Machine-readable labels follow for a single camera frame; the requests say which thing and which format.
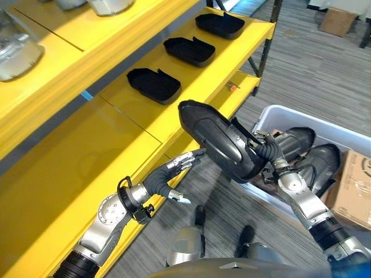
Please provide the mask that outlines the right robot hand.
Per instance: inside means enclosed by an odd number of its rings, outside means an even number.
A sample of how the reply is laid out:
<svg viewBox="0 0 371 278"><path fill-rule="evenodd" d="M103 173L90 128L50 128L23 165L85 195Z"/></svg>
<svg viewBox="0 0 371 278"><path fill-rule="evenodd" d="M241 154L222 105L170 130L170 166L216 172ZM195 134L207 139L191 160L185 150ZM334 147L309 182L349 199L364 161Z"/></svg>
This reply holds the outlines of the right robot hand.
<svg viewBox="0 0 371 278"><path fill-rule="evenodd" d="M253 135L257 140L249 139L248 147L254 150L259 157L269 162L275 162L278 159L285 160L281 147L271 133L257 130Z"/></svg>

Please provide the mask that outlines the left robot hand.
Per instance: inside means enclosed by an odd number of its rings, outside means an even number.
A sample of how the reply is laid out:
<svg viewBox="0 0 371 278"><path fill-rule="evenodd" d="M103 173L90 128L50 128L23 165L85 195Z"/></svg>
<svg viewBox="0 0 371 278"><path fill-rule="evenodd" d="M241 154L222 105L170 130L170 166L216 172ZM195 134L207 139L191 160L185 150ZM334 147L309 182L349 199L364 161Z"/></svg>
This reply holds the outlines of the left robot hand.
<svg viewBox="0 0 371 278"><path fill-rule="evenodd" d="M143 185L149 195L159 195L175 202L191 204L189 199L169 186L168 182L177 177L182 171L198 164L205 153L206 148L189 151L157 167L143 181Z"/></svg>

